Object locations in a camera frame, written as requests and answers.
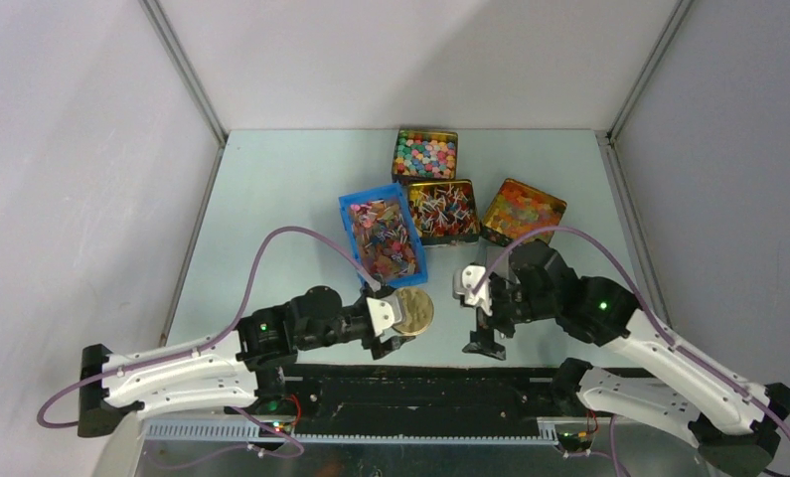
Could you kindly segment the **round gold jar lid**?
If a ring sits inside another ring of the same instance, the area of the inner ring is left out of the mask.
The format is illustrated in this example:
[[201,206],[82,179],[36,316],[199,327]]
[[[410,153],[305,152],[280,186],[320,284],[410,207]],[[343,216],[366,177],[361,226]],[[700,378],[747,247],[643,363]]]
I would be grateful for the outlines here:
[[398,333],[417,336],[425,332],[434,317],[434,305],[430,296],[418,287],[404,287],[395,291],[402,320],[393,325]]

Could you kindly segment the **blue plastic candy bin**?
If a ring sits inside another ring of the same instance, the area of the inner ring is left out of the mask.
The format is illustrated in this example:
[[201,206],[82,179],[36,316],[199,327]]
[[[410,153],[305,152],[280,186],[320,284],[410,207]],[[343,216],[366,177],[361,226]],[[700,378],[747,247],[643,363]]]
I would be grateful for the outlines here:
[[344,195],[338,202],[353,256],[370,277],[395,288],[428,281],[425,251],[401,185]]

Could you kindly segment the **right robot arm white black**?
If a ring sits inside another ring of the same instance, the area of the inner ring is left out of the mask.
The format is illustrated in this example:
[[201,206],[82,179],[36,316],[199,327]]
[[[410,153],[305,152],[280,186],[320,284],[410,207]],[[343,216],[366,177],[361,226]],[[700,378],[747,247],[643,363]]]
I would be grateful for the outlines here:
[[565,415],[605,412],[671,434],[730,476],[767,472],[790,414],[790,388],[761,385],[734,373],[682,339],[618,282],[580,276],[546,243],[515,247],[509,272],[478,264],[454,273],[452,290],[475,310],[477,328],[466,351],[497,360],[496,334],[552,320],[571,338],[619,355],[657,379],[655,385],[619,377],[568,358],[550,384],[554,408]]

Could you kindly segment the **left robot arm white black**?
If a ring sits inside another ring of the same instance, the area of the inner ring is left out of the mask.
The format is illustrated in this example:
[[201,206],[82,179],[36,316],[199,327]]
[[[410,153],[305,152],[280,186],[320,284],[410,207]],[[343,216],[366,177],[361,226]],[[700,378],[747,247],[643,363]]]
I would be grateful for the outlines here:
[[241,318],[218,342],[210,337],[165,350],[117,355],[101,344],[83,349],[81,377],[101,375],[79,390],[78,435],[111,434],[129,414],[235,407],[266,415],[292,402],[283,371],[302,351],[358,342],[381,359],[423,333],[434,306],[417,287],[365,287],[356,302],[316,286],[288,302]]

